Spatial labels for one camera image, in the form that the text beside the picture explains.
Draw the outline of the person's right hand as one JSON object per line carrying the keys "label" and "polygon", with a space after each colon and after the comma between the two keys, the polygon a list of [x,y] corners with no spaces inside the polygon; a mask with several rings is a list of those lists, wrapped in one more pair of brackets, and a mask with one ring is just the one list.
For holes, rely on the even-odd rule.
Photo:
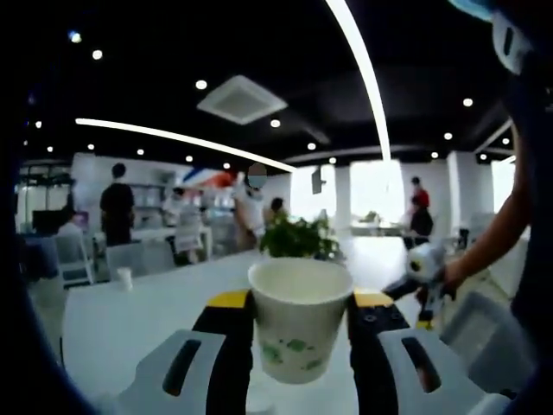
{"label": "person's right hand", "polygon": [[456,292],[467,279],[467,272],[461,259],[447,262],[438,272],[438,281],[442,284],[441,296],[456,299]]}

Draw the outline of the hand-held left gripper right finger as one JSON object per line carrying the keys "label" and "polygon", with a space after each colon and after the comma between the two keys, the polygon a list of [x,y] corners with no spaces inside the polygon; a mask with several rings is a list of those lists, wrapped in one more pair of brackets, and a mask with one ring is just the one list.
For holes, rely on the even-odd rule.
{"label": "hand-held left gripper right finger", "polygon": [[439,337],[413,329],[384,293],[355,290],[346,307],[361,414],[501,414],[511,399],[472,382]]}

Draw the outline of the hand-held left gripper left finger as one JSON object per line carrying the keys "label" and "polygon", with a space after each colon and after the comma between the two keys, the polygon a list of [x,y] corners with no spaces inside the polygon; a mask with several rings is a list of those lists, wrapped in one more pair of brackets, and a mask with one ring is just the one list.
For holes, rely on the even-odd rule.
{"label": "hand-held left gripper left finger", "polygon": [[190,330],[174,332],[138,364],[116,414],[245,414],[255,307],[248,290],[213,297]]}

